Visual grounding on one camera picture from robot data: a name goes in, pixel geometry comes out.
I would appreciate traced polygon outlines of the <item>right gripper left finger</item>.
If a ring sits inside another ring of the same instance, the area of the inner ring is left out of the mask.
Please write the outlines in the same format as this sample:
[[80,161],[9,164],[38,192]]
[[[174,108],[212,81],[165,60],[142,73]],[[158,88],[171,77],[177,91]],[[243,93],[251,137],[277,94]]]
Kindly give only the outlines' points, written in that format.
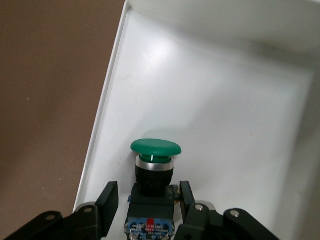
[[108,182],[97,201],[68,217],[44,212],[12,233],[11,240],[101,240],[111,228],[119,206],[118,183]]

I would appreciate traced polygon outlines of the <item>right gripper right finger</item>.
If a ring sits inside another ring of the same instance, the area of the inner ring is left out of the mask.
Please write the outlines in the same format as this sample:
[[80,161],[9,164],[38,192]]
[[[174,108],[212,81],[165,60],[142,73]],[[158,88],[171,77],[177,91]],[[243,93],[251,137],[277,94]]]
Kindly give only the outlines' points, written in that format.
[[219,214],[209,202],[196,201],[188,181],[181,181],[180,208],[183,223],[177,240],[275,240],[277,237],[240,208]]

